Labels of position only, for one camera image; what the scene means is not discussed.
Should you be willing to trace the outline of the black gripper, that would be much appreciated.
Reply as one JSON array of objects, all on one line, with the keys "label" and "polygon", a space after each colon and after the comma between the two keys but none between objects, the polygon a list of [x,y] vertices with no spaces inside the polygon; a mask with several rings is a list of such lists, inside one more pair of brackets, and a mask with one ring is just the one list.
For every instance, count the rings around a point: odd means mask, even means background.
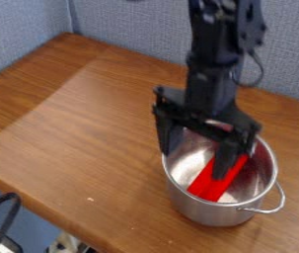
[{"label": "black gripper", "polygon": [[182,141],[183,129],[219,142],[213,178],[226,178],[241,153],[250,153],[261,124],[238,107],[237,93],[244,61],[206,65],[187,63],[186,88],[153,88],[161,152],[169,155]]}]

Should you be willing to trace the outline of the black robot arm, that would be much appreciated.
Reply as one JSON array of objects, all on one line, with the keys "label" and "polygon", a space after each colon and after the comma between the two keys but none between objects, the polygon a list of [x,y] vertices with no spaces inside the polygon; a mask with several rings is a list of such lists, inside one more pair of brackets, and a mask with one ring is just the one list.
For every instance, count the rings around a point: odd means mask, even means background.
[{"label": "black robot arm", "polygon": [[161,152],[177,148],[186,129],[218,142],[213,178],[226,178],[250,154],[261,124],[237,104],[245,57],[262,45],[261,0],[187,0],[191,48],[183,89],[157,86],[153,113]]}]

